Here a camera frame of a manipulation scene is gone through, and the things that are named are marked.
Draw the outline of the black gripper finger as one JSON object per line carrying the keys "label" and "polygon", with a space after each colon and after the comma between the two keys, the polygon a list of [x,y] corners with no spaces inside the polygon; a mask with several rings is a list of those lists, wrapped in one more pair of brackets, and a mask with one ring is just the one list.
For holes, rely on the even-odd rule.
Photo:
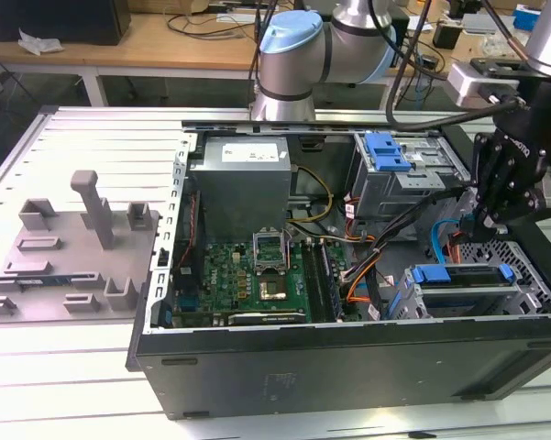
{"label": "black gripper finger", "polygon": [[504,133],[478,133],[473,144],[472,181],[480,218],[502,220],[504,199]]}
{"label": "black gripper finger", "polygon": [[468,215],[468,242],[488,242],[498,234],[507,234],[511,226],[551,218],[551,178],[544,178],[519,192],[505,187],[501,197],[504,199],[502,220],[492,220],[488,216],[480,218],[476,202]]}

